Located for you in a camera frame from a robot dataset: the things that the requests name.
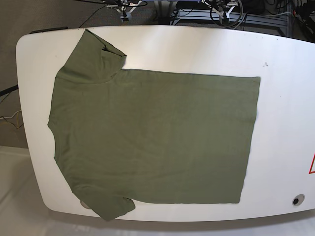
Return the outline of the red triangle warning sticker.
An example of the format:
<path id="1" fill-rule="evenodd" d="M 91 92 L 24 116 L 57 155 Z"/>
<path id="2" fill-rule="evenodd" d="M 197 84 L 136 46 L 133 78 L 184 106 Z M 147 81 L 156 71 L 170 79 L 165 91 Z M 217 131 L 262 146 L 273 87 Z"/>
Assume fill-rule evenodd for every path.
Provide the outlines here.
<path id="1" fill-rule="evenodd" d="M 312 159 L 312 163 L 311 163 L 311 167 L 310 167 L 310 170 L 309 170 L 309 174 L 314 174 L 315 173 L 315 155 Z"/>

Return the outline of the grey aluminium frame rail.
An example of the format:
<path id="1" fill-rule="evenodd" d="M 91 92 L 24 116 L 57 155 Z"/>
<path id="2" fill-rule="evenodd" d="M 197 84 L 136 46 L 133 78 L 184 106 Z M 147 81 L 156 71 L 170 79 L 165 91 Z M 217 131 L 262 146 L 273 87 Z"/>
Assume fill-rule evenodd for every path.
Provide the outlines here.
<path id="1" fill-rule="evenodd" d="M 217 25 L 220 28 L 236 29 L 240 26 L 273 29 L 287 31 L 290 28 L 290 17 L 287 14 L 274 15 L 256 15 L 244 13 L 229 14 L 227 26 L 220 25 L 219 15 L 209 10 L 188 10 L 179 9 L 174 13 L 174 19 L 171 20 L 171 25 L 182 22 L 193 22 L 201 25 Z"/>

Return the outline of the olive green T-shirt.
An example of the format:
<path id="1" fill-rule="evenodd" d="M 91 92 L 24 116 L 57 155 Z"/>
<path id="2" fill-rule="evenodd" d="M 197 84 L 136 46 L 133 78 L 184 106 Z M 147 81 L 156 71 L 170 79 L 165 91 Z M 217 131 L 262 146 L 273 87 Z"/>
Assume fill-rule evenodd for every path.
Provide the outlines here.
<path id="1" fill-rule="evenodd" d="M 55 77 L 48 127 L 72 193 L 104 220 L 151 204 L 238 204 L 259 77 L 124 69 L 86 30 Z"/>

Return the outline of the black bar under table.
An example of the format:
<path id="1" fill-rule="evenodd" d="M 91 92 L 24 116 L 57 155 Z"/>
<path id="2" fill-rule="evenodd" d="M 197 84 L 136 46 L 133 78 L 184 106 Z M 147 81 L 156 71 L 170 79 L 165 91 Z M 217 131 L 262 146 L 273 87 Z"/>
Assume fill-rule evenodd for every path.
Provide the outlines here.
<path id="1" fill-rule="evenodd" d="M 12 87 L 6 88 L 6 89 L 0 91 L 0 97 L 4 96 L 6 94 L 9 94 L 15 90 L 18 90 L 18 89 L 19 89 L 18 84 L 14 85 Z"/>

